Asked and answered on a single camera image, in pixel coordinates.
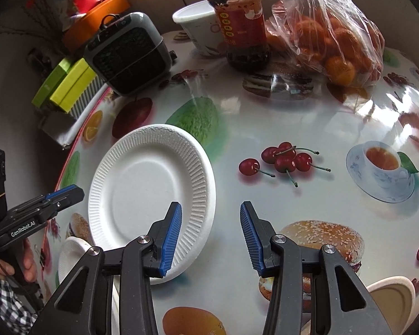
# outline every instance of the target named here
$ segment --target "green box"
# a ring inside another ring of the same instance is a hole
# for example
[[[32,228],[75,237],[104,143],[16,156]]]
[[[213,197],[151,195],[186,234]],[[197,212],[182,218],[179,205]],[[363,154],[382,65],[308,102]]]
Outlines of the green box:
[[[70,112],[78,98],[87,89],[88,85],[92,82],[93,79],[95,79],[95,77],[96,73],[92,70],[92,68],[87,68],[70,88],[61,104],[59,104],[59,107],[67,113]]]
[[[70,68],[67,76],[61,82],[61,84],[59,84],[59,86],[54,91],[54,93],[49,98],[49,100],[53,102],[56,106],[60,107],[62,100],[68,94],[70,89],[76,84],[78,79],[81,78],[82,74],[84,74],[87,68],[88,68],[88,64],[84,60],[84,58],[79,59],[74,64],[74,66]]]
[[[67,76],[72,62],[64,58],[49,74],[48,78],[43,82],[42,86],[37,91],[31,103],[40,108],[42,104],[49,98],[54,91],[59,87],[59,84]]]

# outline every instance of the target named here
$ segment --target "plastic bag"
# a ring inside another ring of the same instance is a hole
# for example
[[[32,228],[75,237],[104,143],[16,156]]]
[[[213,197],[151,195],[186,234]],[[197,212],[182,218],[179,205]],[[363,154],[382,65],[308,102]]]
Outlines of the plastic bag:
[[[345,87],[380,78],[385,40],[352,0],[281,0],[272,13],[267,40],[296,64]]]

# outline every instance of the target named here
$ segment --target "white paper cup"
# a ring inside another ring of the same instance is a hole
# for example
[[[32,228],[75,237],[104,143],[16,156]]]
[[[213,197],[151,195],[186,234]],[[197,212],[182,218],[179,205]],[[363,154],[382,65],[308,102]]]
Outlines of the white paper cup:
[[[225,53],[223,34],[213,7],[208,1],[185,6],[172,15],[188,34],[200,54],[217,57]]]
[[[393,155],[397,160],[398,167],[394,170],[383,170],[378,166],[375,166],[366,156],[367,151],[372,147],[383,148],[391,155]],[[371,172],[374,180],[376,180],[377,184],[381,188],[388,189],[398,184],[399,182],[408,182],[410,174],[408,173],[407,169],[401,167],[400,157],[397,152],[391,148],[391,146],[380,141],[368,141],[363,144],[362,149],[366,167]]]

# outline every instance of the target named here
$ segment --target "fruit print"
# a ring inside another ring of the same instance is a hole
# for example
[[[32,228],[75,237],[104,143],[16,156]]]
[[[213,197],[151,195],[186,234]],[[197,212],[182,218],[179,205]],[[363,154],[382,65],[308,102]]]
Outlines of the fruit print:
[[[396,73],[388,73],[387,76],[383,77],[383,80],[386,81],[390,87],[414,86],[413,83],[408,81],[407,77],[403,77]]]
[[[411,283],[414,286],[414,292],[416,293],[416,296],[419,294],[419,280],[417,280],[416,278],[413,278],[413,281],[411,281]]]
[[[79,151],[72,154],[65,166],[64,173],[62,175],[61,184],[59,189],[66,188],[69,185],[76,184],[79,175]]]
[[[102,116],[102,111],[99,110],[92,114],[92,116],[88,119],[82,132],[82,139],[84,142],[91,142],[95,139],[98,134],[99,126],[101,125]]]
[[[50,232],[53,238],[61,239],[59,234],[59,224],[56,222],[56,218],[53,218],[49,221],[48,232]]]
[[[269,174],[268,172],[264,172],[260,169],[259,162],[256,159],[245,159],[239,164],[239,171],[242,175],[245,176],[252,176],[257,174],[258,172],[262,172],[272,178],[275,177],[274,174]]]
[[[206,148],[217,134],[219,113],[211,98],[193,98],[177,109],[166,124],[187,131]]]
[[[306,172],[311,167],[314,167],[320,170],[329,172],[331,171],[331,169],[323,167],[321,168],[320,166],[313,165],[312,157],[309,154],[304,152],[297,154],[296,150],[310,151],[315,155],[320,154],[318,151],[297,147],[286,141],[280,143],[278,147],[267,147],[261,153],[261,159],[267,164],[274,165],[274,168],[277,172],[287,174],[296,188],[298,187],[298,184],[292,179],[292,176],[290,175],[290,173],[294,172],[296,169],[301,172]],[[246,176],[252,176],[258,172],[262,172],[271,177],[275,177],[273,174],[269,174],[268,172],[260,170],[259,162],[256,159],[245,159],[242,161],[239,164],[239,171]]]
[[[163,317],[166,335],[227,335],[222,322],[211,312],[195,307],[174,307]]]
[[[127,103],[118,113],[112,127],[112,136],[120,139],[142,127],[152,110],[152,99],[145,97]]]
[[[186,69],[186,70],[184,70],[181,73],[177,73],[177,74],[173,75],[171,77],[171,80],[166,79],[166,80],[162,81],[159,84],[158,88],[160,90],[162,90],[162,89],[166,88],[169,85],[172,85],[172,86],[173,85],[176,85],[176,84],[183,84],[183,85],[185,85],[186,84],[186,80],[193,79],[193,78],[195,78],[197,76],[206,77],[207,75],[203,73],[203,69],[196,69],[196,70]]]
[[[383,49],[383,63],[393,68],[399,68],[400,62],[396,55],[388,49]]]

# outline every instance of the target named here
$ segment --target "white bowl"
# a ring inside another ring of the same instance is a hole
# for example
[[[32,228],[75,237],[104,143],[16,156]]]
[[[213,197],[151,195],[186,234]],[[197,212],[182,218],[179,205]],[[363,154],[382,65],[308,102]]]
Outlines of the white bowl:
[[[58,263],[59,282],[61,283],[68,273],[73,269],[77,262],[81,259],[83,254],[90,248],[90,244],[81,238],[68,237],[61,246]],[[120,297],[113,285],[112,292],[112,334],[119,334],[120,319],[119,319]]]
[[[203,0],[172,15],[188,34],[200,54],[217,57],[225,52],[225,42],[214,8]]]

